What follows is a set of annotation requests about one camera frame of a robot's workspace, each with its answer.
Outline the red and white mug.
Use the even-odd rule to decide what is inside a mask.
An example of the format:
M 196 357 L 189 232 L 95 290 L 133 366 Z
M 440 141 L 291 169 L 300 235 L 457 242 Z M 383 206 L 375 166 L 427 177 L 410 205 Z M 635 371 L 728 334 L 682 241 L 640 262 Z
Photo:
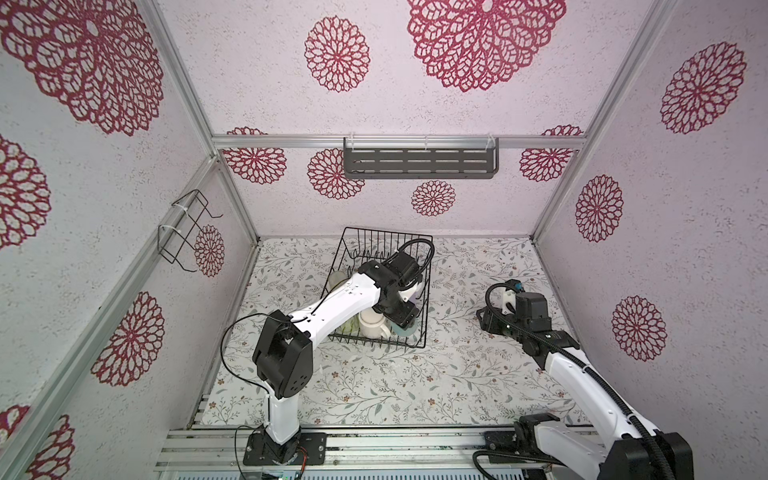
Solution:
M 357 314 L 360 334 L 368 339 L 389 339 L 391 330 L 387 318 L 372 308 Z

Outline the teal plastic cup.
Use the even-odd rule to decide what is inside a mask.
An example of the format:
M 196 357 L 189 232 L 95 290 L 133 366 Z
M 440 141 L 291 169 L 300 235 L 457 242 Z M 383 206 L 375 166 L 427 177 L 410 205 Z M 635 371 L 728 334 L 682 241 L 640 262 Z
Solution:
M 420 322 L 417 319 L 413 319 L 408 325 L 406 325 L 405 327 L 401 327 L 396 323 L 390 321 L 389 329 L 393 337 L 411 337 L 412 335 L 414 335 L 416 332 L 419 331 Z

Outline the light green glass cup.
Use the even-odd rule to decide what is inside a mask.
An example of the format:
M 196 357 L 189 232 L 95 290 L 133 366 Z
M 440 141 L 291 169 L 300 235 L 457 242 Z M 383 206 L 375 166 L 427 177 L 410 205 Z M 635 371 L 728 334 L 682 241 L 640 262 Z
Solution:
M 358 322 L 358 316 L 355 315 L 349 320 L 347 320 L 341 327 L 340 327 L 340 334 L 341 335 L 347 335 L 347 336 L 356 336 L 359 333 L 359 322 Z

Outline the frosted pale green cup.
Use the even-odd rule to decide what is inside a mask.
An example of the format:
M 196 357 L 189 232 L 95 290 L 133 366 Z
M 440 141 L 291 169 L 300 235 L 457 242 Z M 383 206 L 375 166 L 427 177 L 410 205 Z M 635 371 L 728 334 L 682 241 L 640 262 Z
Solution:
M 332 271 L 328 277 L 328 290 L 333 292 L 337 288 L 341 287 L 349 279 L 349 275 L 345 271 L 335 270 Z

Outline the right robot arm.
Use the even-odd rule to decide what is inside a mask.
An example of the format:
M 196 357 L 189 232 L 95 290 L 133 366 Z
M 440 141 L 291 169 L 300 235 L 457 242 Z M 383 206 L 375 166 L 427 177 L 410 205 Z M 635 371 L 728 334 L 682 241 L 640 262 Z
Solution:
M 693 452 L 639 414 L 593 368 L 564 331 L 531 330 L 496 308 L 476 312 L 482 330 L 518 341 L 587 415 L 600 442 L 586 440 L 554 414 L 520 417 L 513 431 L 487 434 L 489 459 L 558 464 L 583 479 L 692 479 Z

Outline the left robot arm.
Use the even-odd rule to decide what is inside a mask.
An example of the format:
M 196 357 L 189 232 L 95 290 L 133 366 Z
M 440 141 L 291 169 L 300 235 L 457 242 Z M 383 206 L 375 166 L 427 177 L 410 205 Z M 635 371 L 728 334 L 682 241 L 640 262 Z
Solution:
M 407 293 L 423 286 L 426 268 L 403 253 L 382 262 L 370 260 L 323 299 L 289 314 L 268 314 L 253 362 L 267 390 L 264 429 L 272 442 L 283 446 L 300 430 L 298 395 L 312 377 L 314 350 L 365 310 L 401 326 L 411 324 L 418 308 Z

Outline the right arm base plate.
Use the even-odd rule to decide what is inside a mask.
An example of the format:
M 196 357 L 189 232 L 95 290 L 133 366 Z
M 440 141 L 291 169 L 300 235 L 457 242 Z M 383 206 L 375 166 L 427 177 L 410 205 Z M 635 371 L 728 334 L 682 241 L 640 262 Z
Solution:
M 536 457 L 535 453 L 519 445 L 514 429 L 485 431 L 483 439 L 485 449 L 491 452 L 488 460 L 492 464 L 531 461 Z

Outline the grey wall shelf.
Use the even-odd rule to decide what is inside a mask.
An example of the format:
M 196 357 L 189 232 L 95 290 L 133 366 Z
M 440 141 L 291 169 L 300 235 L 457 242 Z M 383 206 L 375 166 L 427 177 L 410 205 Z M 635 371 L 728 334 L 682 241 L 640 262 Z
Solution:
M 344 138 L 342 166 L 356 180 L 486 180 L 499 171 L 499 150 L 495 140 L 482 148 L 405 148 Z

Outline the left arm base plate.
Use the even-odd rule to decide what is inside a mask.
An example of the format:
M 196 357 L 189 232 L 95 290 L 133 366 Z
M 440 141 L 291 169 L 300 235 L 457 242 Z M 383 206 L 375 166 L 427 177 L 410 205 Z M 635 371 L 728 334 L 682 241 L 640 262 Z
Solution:
M 256 430 L 248 437 L 245 466 L 316 466 L 325 463 L 327 434 L 301 432 L 285 444 L 278 444 L 266 432 Z

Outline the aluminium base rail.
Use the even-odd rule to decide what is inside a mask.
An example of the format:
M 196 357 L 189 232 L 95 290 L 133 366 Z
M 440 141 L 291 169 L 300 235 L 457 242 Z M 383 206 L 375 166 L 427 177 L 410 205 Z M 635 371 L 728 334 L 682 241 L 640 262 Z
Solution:
M 302 432 L 326 433 L 325 463 L 316 466 L 245 466 L 248 437 L 256 428 L 197 429 L 169 432 L 154 465 L 156 473 L 231 472 L 248 479 L 301 473 L 304 478 L 331 471 L 376 471 L 414 475 L 428 470 L 456 478 L 479 477 L 483 470 L 498 479 L 522 479 L 526 472 L 552 479 L 560 467 L 551 463 L 513 461 L 492 464 L 473 453 L 485 451 L 483 433 L 512 430 L 511 425 L 480 427 L 321 427 Z

